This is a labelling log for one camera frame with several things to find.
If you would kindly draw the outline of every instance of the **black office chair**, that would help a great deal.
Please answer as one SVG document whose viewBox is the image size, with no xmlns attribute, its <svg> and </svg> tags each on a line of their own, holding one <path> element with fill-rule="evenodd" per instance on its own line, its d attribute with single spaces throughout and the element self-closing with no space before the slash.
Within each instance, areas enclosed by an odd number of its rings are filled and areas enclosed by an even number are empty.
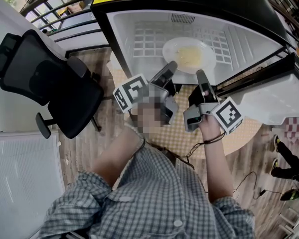
<svg viewBox="0 0 299 239">
<path fill-rule="evenodd" d="M 44 120 L 40 113 L 36 123 L 45 138 L 49 125 L 57 124 L 66 137 L 72 139 L 93 118 L 104 91 L 92 74 L 76 57 L 62 60 L 55 56 L 34 30 L 22 37 L 8 33 L 0 45 L 0 87 L 26 96 L 40 105 L 48 104 L 53 119 Z"/>
</svg>

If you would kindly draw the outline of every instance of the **red and white checkered cloth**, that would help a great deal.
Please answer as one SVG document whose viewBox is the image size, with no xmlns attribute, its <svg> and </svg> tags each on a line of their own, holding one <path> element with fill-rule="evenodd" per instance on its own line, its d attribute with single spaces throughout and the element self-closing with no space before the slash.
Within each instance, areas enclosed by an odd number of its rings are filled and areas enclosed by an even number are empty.
<svg viewBox="0 0 299 239">
<path fill-rule="evenodd" d="M 285 137 L 290 140 L 291 143 L 299 142 L 299 117 L 287 118 L 285 120 L 286 130 Z"/>
</svg>

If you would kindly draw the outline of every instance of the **shirt sleeve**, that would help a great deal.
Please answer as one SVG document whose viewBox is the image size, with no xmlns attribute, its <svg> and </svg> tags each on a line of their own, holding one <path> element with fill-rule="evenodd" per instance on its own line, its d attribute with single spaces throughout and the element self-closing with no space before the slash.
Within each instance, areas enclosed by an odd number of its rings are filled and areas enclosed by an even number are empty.
<svg viewBox="0 0 299 239">
<path fill-rule="evenodd" d="M 112 188 L 99 175 L 79 173 L 70 188 L 47 211 L 38 238 L 88 228 L 111 191 Z"/>
<path fill-rule="evenodd" d="M 213 203 L 217 226 L 229 239 L 254 239 L 255 216 L 244 210 L 232 197 L 224 197 Z"/>
</svg>

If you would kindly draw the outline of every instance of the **white plate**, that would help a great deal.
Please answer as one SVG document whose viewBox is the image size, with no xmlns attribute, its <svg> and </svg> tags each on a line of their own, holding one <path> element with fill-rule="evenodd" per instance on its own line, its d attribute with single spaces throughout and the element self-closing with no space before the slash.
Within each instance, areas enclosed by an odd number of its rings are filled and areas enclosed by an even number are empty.
<svg viewBox="0 0 299 239">
<path fill-rule="evenodd" d="M 178 62 L 178 51 L 182 47 L 187 46 L 196 46 L 199 47 L 201 51 L 201 63 L 199 66 L 178 66 L 178 70 L 195 74 L 199 69 L 202 69 L 204 71 L 207 70 L 213 70 L 216 66 L 216 55 L 214 51 L 205 43 L 202 41 L 199 41 L 194 38 L 189 37 L 178 37 L 174 38 L 172 40 L 169 40 L 167 43 L 165 43 L 163 47 L 163 57 L 164 59 L 169 63 L 170 61 L 176 61 Z"/>
</svg>

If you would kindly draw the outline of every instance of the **shirt button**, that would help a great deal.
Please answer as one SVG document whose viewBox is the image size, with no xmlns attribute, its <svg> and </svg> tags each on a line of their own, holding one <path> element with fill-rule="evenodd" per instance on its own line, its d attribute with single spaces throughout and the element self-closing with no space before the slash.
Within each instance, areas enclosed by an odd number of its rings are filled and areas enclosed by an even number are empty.
<svg viewBox="0 0 299 239">
<path fill-rule="evenodd" d="M 180 221 L 180 220 L 176 220 L 176 221 L 174 221 L 174 226 L 175 227 L 180 227 L 181 225 L 183 225 L 183 222 L 182 221 Z"/>
<path fill-rule="evenodd" d="M 120 201 L 121 202 L 128 202 L 130 201 L 132 198 L 131 197 L 120 197 Z"/>
</svg>

